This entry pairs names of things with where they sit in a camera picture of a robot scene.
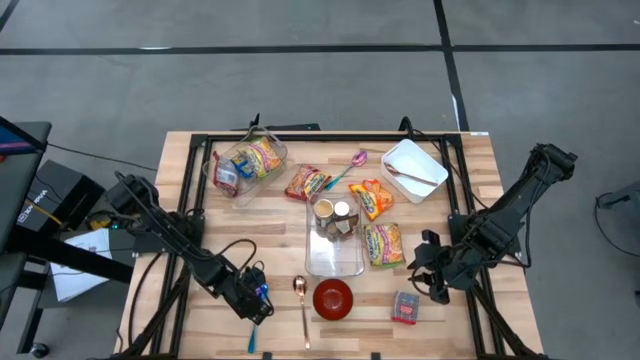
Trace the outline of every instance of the white dish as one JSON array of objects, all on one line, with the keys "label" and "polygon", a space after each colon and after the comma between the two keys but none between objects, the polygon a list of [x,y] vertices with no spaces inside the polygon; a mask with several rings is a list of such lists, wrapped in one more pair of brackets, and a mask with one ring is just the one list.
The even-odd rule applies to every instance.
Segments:
[{"label": "white dish", "polygon": [[422,202],[438,186],[427,185],[403,175],[391,175],[384,163],[391,164],[402,173],[433,181],[438,186],[449,177],[447,170],[413,141],[404,139],[397,143],[382,156],[380,171],[385,179],[414,204]]}]

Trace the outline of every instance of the instant noodle packet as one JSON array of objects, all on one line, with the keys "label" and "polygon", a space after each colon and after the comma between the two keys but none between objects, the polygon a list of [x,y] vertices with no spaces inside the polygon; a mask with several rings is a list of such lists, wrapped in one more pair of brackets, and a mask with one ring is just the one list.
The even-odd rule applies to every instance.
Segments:
[{"label": "instant noodle packet", "polygon": [[369,224],[364,227],[364,239],[373,266],[393,267],[405,262],[398,224]]},{"label": "instant noodle packet", "polygon": [[293,176],[289,186],[284,190],[285,195],[298,200],[313,200],[331,180],[331,175],[314,168],[302,165]]},{"label": "instant noodle packet", "polygon": [[358,198],[370,221],[393,205],[393,196],[378,180],[365,180],[362,184],[349,185],[349,190]]},{"label": "instant noodle packet", "polygon": [[254,176],[263,178],[282,163],[269,140],[264,136],[249,142],[246,147],[238,150],[238,154],[231,161],[238,173],[245,179]]}]

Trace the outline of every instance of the red bowl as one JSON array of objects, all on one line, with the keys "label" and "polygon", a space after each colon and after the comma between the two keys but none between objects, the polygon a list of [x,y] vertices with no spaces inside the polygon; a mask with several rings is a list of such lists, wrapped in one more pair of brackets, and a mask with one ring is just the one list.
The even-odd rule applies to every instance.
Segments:
[{"label": "red bowl", "polygon": [[342,280],[325,280],[313,292],[313,307],[327,320],[340,320],[353,307],[353,293]]}]

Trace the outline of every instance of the clear glass dish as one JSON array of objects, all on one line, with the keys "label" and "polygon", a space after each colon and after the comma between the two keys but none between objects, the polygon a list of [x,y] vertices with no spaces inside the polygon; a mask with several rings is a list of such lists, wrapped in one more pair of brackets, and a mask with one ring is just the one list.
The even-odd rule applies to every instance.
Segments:
[{"label": "clear glass dish", "polygon": [[[259,130],[264,134],[255,134],[254,132]],[[271,184],[278,176],[282,175],[287,169],[287,147],[280,141],[278,138],[272,134],[269,130],[265,128],[259,128],[257,126],[252,126],[248,131],[247,135],[240,140],[237,144],[232,146],[229,150],[227,150],[224,154],[220,155],[220,162],[231,162],[234,156],[236,156],[240,150],[246,148],[249,143],[254,140],[260,139],[264,137],[269,142],[269,145],[276,153],[278,158],[280,158],[280,164],[269,171],[269,173],[264,177],[251,177],[244,178],[239,174],[236,174],[237,180],[237,192],[235,195],[230,195],[228,191],[225,191],[218,184],[214,182],[214,185],[219,188],[220,192],[231,199],[235,205],[244,206],[249,203],[256,195],[262,191],[262,189],[266,188]],[[202,167],[202,171],[207,175],[211,181],[214,179],[214,171],[216,169],[216,160],[212,157],[210,161],[207,161]]]},{"label": "clear glass dish", "polygon": [[[314,205],[323,199],[331,201],[334,205],[337,202],[346,202],[349,205],[348,216],[358,215],[357,223],[351,227],[353,229],[351,235],[342,233],[332,235],[318,224],[313,209]],[[310,275],[346,277],[360,275],[364,271],[362,216],[360,205],[350,195],[326,193],[318,196],[313,203],[307,202],[305,269]]]}]

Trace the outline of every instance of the pink spoon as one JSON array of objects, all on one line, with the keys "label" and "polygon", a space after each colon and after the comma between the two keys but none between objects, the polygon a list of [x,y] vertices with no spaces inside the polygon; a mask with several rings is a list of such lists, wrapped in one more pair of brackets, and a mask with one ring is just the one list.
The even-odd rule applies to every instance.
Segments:
[{"label": "pink spoon", "polygon": [[329,184],[327,184],[327,186],[324,188],[325,190],[331,190],[331,188],[338,183],[338,181],[340,180],[340,178],[347,173],[347,171],[351,170],[351,168],[353,167],[359,167],[364,165],[364,163],[367,162],[367,152],[366,151],[359,151],[357,154],[353,155],[353,158],[351,159],[351,165],[347,166],[346,169],[344,169],[344,171],[342,173],[340,173],[340,175],[336,176],[335,179],[331,180],[331,182]]}]

